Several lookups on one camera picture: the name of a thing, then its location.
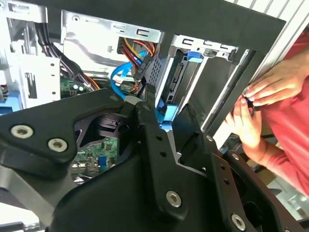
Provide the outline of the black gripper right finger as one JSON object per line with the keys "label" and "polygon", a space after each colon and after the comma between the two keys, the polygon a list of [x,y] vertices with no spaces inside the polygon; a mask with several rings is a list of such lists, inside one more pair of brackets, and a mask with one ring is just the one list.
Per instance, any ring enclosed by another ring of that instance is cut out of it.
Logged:
{"label": "black gripper right finger", "polygon": [[178,162],[203,172],[215,188],[224,227],[229,232],[295,232],[297,221],[234,152],[222,154],[199,127],[186,105],[172,123]]}

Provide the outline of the person's left hand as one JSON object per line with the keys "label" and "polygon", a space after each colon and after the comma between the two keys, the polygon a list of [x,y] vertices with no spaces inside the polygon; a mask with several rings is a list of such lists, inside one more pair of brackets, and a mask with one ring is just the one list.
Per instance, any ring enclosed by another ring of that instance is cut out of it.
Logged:
{"label": "person's left hand", "polygon": [[267,145],[261,138],[261,112],[251,110],[246,99],[239,97],[234,110],[226,116],[224,124],[239,136],[247,157],[262,165]]}

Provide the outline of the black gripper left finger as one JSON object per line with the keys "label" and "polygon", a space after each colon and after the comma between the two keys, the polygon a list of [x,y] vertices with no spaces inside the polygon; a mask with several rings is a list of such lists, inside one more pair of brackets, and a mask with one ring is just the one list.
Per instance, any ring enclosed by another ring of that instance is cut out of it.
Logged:
{"label": "black gripper left finger", "polygon": [[116,137],[120,163],[150,152],[172,152],[155,116],[155,90],[136,104],[109,89],[66,98],[0,118],[1,165],[37,179],[61,180],[79,149]]}

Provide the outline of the person's right hand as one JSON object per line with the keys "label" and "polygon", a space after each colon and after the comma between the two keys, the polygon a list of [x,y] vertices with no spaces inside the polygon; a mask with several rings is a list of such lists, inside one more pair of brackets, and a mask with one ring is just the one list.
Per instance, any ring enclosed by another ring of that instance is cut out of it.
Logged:
{"label": "person's right hand", "polygon": [[250,84],[245,96],[254,106],[270,105],[302,90],[309,74],[309,63],[304,60],[284,60],[273,67],[259,80]]}

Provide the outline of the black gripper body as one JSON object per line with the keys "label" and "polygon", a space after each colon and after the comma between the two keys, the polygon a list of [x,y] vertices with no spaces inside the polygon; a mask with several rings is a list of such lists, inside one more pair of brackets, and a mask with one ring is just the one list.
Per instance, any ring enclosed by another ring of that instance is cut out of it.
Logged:
{"label": "black gripper body", "polygon": [[135,155],[70,191],[57,206],[52,232],[228,232],[230,208],[222,187],[231,170],[205,155],[200,174],[172,152]]}

